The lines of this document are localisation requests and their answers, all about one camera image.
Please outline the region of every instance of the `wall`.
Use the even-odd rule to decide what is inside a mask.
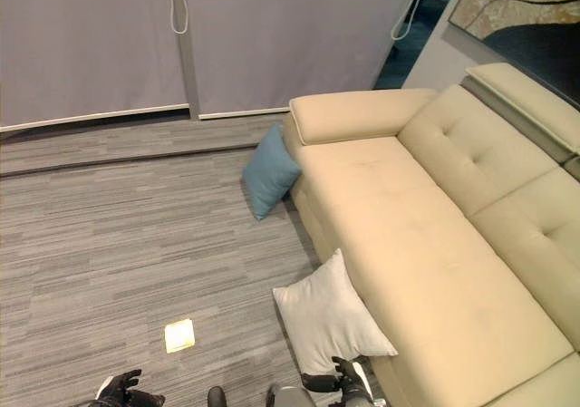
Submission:
[[[449,1],[403,88],[430,87],[442,90],[461,81],[466,67],[504,61],[477,39],[448,22],[458,1]]]

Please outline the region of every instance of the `sofa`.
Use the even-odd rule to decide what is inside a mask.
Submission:
[[[580,406],[580,112],[506,63],[290,102],[291,189],[399,354],[393,407]]]

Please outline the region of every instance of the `floor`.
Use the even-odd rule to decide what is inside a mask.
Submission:
[[[183,111],[54,125],[17,133],[0,145],[0,173],[106,164],[119,160],[255,146],[283,113],[192,121]]]
[[[57,138],[44,142],[58,151]],[[270,291],[318,261],[291,200],[261,222],[251,216],[240,182],[251,155],[3,178],[0,403],[73,405],[133,368],[143,369],[140,389],[168,407],[205,405],[216,384],[233,407],[263,406],[269,384],[298,384]],[[196,345],[166,354],[164,325],[186,317]]]

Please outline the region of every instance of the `tufted backrest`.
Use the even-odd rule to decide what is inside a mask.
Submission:
[[[398,138],[580,351],[580,183],[458,85]]]

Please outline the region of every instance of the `black glove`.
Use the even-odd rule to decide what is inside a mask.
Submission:
[[[343,391],[343,402],[346,403],[353,398],[365,398],[372,403],[371,395],[366,390],[361,376],[354,370],[353,364],[336,356],[333,356],[333,362],[337,363],[334,369],[343,375],[340,382]]]
[[[123,407],[129,401],[127,389],[136,386],[141,375],[141,369],[134,369],[113,377],[97,394],[97,400],[110,404],[111,407]]]
[[[151,395],[142,391],[128,391],[128,407],[161,407],[165,402],[163,395]]]

